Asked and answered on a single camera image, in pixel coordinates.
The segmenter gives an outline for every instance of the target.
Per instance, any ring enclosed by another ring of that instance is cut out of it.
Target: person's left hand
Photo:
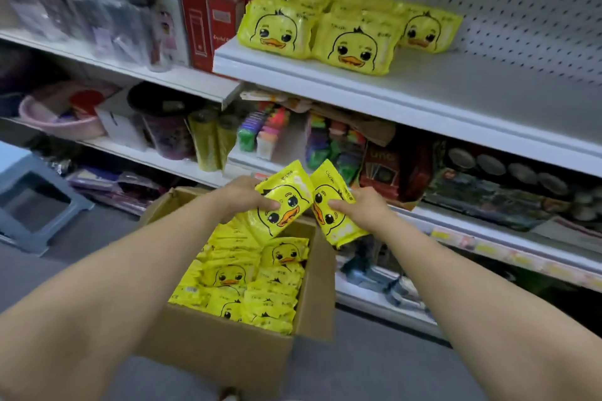
[[[215,194],[216,205],[222,212],[221,223],[227,223],[234,215],[252,209],[275,211],[280,208],[278,201],[270,200],[255,190],[255,186],[260,182],[250,176],[241,176],[211,192]]]

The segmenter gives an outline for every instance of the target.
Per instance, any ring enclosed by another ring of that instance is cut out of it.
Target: barcode
[[[222,23],[230,24],[230,12],[223,12],[221,10],[212,10],[213,19],[216,21],[221,21]]]

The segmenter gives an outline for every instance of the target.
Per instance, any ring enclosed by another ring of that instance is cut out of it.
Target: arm
[[[602,398],[602,340],[397,216],[372,188],[332,200],[387,243],[464,363],[496,401]]]
[[[0,315],[0,396],[100,399],[220,221],[279,203],[238,178],[91,254]]]

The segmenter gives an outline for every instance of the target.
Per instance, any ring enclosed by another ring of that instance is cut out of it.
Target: person's left arm
[[[89,255],[0,315],[0,397],[100,399],[218,223],[279,203],[242,177]]]

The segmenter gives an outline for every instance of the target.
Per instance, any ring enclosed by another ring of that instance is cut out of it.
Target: forearm
[[[110,373],[134,350],[221,217],[215,196],[202,196],[66,268],[0,315],[0,336],[12,338],[0,349],[0,391],[23,378],[34,393],[53,377],[75,382],[73,375],[89,368]]]
[[[393,214],[379,236],[491,399],[593,399],[597,336]]]

